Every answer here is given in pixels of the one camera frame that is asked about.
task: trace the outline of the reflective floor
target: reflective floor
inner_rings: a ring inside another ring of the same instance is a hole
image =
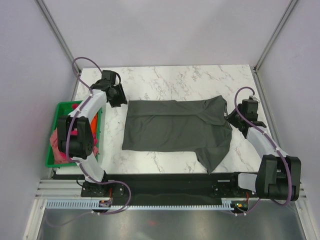
[[[87,210],[47,209],[52,224]],[[295,204],[260,201],[247,216],[219,211],[127,210],[114,215],[88,214],[65,226],[42,223],[45,240],[305,240]]]

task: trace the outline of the red cloth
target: red cloth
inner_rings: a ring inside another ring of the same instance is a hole
[[[73,130],[71,135],[77,135],[77,130]],[[98,148],[96,147],[98,140],[96,139],[96,135],[93,134],[93,154],[96,156],[99,152]],[[54,156],[54,164],[67,164],[67,156],[65,153],[60,152],[58,149],[58,131],[55,129],[50,137],[50,145],[52,147],[53,156]]]

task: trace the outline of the white wall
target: white wall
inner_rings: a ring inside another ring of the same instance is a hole
[[[72,54],[102,67],[254,66],[290,0],[44,2]]]
[[[0,239],[22,239],[71,65],[33,0],[0,7]]]
[[[284,150],[302,163],[320,229],[320,1],[299,1],[259,71]]]

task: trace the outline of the green basket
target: green basket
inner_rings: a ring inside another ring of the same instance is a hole
[[[58,118],[60,116],[68,115],[69,113],[71,113],[73,111],[72,104],[80,104],[81,102],[82,101],[65,101],[65,102],[60,102],[58,104],[58,106],[56,107],[55,115],[54,115],[51,134],[53,134],[53,132],[57,128]],[[97,126],[96,126],[96,139],[97,139],[96,147],[97,148],[99,148],[101,114],[102,114],[102,108],[100,108],[100,110],[98,111],[98,119],[97,119]],[[76,166],[76,163],[72,162],[72,163],[55,164],[54,153],[49,142],[49,148],[48,148],[48,153],[46,155],[45,166],[47,168],[71,167],[71,166]]]

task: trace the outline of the dark gray cloth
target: dark gray cloth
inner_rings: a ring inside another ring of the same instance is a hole
[[[195,152],[211,173],[230,148],[222,96],[200,101],[129,101],[122,150]]]

